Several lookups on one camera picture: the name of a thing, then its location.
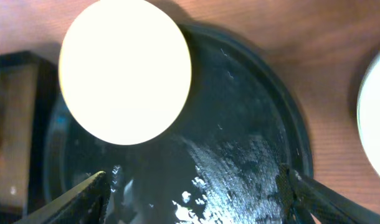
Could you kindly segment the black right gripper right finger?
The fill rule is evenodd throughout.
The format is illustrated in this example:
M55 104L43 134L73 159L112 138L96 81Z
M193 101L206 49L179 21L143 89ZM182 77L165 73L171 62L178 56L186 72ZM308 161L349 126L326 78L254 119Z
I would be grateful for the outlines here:
M282 164L275 178L285 219L314 223L380 223L380 215Z

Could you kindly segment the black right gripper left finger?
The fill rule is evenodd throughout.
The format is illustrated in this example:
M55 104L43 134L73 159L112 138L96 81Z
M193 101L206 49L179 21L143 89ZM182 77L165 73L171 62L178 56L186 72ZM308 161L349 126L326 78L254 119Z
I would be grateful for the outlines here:
M99 171L44 207L18 220L16 224L103 224L106 220L110 193L107 174Z

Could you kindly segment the light blue plate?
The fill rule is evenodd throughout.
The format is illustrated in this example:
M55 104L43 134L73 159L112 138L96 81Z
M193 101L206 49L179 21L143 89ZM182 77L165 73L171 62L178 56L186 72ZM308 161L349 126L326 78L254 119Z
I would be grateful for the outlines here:
M359 88L357 124L364 152L380 177L380 51L369 64Z

